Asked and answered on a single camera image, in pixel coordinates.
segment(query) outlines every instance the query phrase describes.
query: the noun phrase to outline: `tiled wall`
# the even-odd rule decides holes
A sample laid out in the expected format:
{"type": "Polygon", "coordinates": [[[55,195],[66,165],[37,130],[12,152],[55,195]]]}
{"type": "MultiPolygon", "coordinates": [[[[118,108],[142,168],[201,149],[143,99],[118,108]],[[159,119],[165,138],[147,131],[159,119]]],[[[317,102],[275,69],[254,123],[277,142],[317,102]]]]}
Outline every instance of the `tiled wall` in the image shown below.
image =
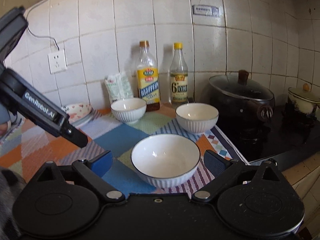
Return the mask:
{"type": "Polygon", "coordinates": [[[298,86],[307,82],[320,97],[320,0],[294,2],[299,29],[298,86]]]}
{"type": "MultiPolygon", "coordinates": [[[[189,93],[207,102],[208,78],[246,69],[270,88],[276,102],[296,86],[299,37],[293,0],[48,0],[28,17],[37,35],[54,37],[64,48],[68,70],[51,75],[48,39],[25,33],[5,61],[58,105],[90,101],[109,105],[105,76],[129,70],[139,40],[149,40],[157,57],[160,92],[168,100],[175,41],[184,44],[189,93]],[[217,17],[191,14],[194,4],[219,8],[217,17]]],[[[136,92],[135,78],[131,82],[136,92]]]]}

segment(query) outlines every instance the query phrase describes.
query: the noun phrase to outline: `black pot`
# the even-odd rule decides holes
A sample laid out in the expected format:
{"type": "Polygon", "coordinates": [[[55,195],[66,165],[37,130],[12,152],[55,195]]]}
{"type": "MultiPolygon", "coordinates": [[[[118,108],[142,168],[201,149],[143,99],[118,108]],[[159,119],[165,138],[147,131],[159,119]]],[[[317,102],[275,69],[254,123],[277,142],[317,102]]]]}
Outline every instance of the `black pot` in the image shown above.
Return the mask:
{"type": "Polygon", "coordinates": [[[275,107],[273,93],[239,70],[238,76],[213,76],[209,79],[210,104],[219,111],[219,119],[234,120],[248,126],[270,121],[275,107]]]}

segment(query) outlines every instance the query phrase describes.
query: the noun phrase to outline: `ribbed white bowl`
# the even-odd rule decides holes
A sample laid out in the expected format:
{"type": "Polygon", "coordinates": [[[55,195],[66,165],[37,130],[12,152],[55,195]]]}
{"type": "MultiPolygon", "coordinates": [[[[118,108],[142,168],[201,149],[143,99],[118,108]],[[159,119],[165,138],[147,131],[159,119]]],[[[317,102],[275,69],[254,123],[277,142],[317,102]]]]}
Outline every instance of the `ribbed white bowl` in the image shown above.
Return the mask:
{"type": "Polygon", "coordinates": [[[141,98],[125,98],[111,104],[111,112],[121,122],[137,122],[146,112],[147,103],[141,98]]]}
{"type": "Polygon", "coordinates": [[[157,134],[138,142],[131,152],[138,176],[157,187],[175,187],[196,171],[200,150],[191,140],[176,134],[157,134]]]}
{"type": "Polygon", "coordinates": [[[189,103],[176,109],[178,124],[186,131],[201,134],[210,130],[218,121],[219,111],[217,108],[202,104],[189,103]]]}

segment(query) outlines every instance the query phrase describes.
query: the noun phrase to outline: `plastic packet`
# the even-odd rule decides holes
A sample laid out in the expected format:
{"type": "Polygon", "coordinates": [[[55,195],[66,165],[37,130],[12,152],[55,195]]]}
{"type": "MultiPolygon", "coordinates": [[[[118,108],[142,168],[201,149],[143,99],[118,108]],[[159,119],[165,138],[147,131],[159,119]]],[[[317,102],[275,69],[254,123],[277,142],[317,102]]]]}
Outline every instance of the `plastic packet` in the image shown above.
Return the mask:
{"type": "Polygon", "coordinates": [[[133,98],[132,87],[128,79],[129,72],[109,75],[104,83],[109,93],[110,103],[121,98],[133,98]]]}

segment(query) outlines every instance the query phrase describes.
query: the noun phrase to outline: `sticker on wall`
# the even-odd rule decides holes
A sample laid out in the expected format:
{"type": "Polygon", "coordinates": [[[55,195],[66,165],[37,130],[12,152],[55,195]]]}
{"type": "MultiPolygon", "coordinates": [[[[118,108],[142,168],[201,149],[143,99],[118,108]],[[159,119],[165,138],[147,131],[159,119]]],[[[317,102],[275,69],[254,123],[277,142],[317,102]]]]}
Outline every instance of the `sticker on wall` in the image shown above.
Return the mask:
{"type": "Polygon", "coordinates": [[[194,4],[192,6],[192,14],[219,17],[219,8],[210,5],[194,4]]]}

